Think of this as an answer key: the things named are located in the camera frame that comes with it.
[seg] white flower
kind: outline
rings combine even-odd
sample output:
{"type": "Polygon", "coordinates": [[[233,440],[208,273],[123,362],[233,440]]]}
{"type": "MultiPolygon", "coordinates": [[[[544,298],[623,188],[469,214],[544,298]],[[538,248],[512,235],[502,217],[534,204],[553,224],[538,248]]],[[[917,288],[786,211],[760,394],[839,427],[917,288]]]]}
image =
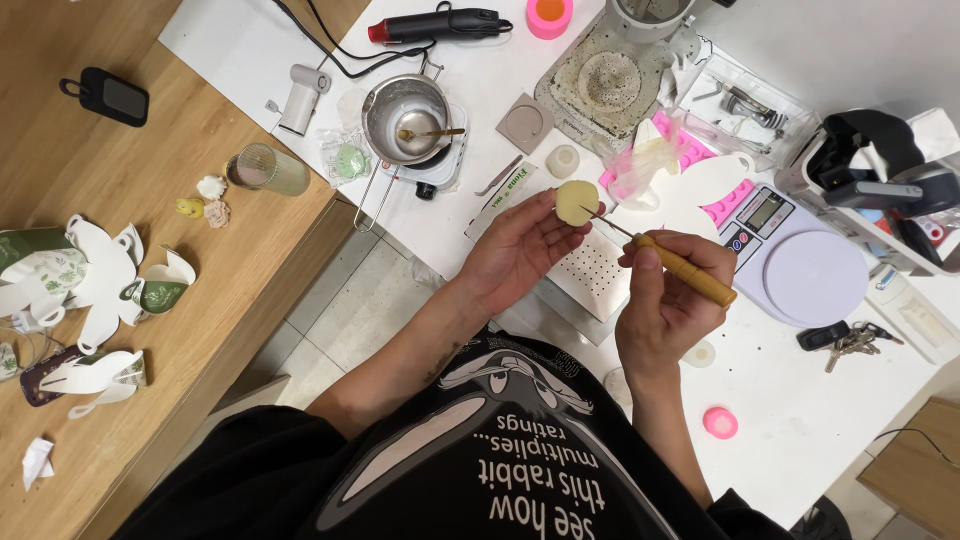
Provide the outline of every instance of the white flower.
{"type": "Polygon", "coordinates": [[[204,176],[203,180],[197,182],[197,191],[200,191],[205,199],[219,201],[220,196],[227,191],[227,183],[219,176],[204,176]]]}
{"type": "Polygon", "coordinates": [[[204,207],[204,217],[214,229],[226,227],[230,223],[230,208],[223,201],[214,201],[204,207]]]}

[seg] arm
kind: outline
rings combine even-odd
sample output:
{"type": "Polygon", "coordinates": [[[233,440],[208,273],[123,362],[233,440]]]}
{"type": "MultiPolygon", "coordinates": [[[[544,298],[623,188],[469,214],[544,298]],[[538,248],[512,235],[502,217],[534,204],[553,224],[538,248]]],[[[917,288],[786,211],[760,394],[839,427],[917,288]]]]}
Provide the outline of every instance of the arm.
{"type": "MultiPolygon", "coordinates": [[[[657,243],[727,285],[736,255],[692,234],[651,231],[657,243]]],[[[630,303],[616,322],[616,346],[634,398],[634,429],[700,506],[713,498],[686,428],[680,392],[681,356],[723,324],[727,312],[664,273],[652,248],[624,246],[620,265],[633,268],[630,303]]]]}
{"type": "Polygon", "coordinates": [[[433,382],[491,317],[583,243],[591,225],[565,225],[553,211],[556,197],[556,190],[548,189],[498,215],[460,273],[306,412],[325,418],[351,439],[433,382]]]}

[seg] glass cup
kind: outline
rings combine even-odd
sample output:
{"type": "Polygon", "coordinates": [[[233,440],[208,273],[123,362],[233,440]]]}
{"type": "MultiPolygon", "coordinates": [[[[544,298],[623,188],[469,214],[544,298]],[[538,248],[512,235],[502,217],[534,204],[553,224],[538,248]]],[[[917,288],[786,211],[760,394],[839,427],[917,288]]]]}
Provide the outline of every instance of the glass cup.
{"type": "Polygon", "coordinates": [[[300,160],[255,142],[227,163],[227,178],[246,189],[268,189],[296,197],[310,186],[310,171],[300,160]]]}

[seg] hand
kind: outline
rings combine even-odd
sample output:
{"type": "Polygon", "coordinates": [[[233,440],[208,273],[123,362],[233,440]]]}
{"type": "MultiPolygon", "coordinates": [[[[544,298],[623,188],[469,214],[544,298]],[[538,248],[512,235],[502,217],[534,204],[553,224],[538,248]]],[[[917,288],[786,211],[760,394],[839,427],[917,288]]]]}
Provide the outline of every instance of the hand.
{"type": "MultiPolygon", "coordinates": [[[[553,211],[557,190],[533,195],[493,219],[451,284],[489,319],[530,292],[554,264],[580,247],[593,225],[566,225],[553,211]]],[[[603,213],[601,203],[597,213],[603,213]]]]}
{"type": "MultiPolygon", "coordinates": [[[[649,231],[657,243],[730,285],[736,254],[695,234],[649,231]]],[[[633,268],[630,302],[616,321],[616,348],[633,385],[679,385],[678,360],[727,318],[727,311],[669,272],[653,248],[623,247],[620,266],[633,268]]]]}

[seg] tattoo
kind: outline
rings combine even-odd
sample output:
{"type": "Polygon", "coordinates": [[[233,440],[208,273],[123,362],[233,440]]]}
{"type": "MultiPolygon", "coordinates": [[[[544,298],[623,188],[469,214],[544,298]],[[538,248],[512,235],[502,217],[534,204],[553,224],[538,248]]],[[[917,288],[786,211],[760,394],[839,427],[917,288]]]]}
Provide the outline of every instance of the tattoo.
{"type": "Polygon", "coordinates": [[[450,344],[450,351],[445,355],[441,356],[437,363],[433,364],[433,369],[426,372],[426,375],[423,377],[423,382],[430,383],[435,379],[440,372],[446,367],[446,364],[457,355],[457,352],[460,351],[460,348],[463,347],[462,343],[457,343],[454,341],[450,344]]]}

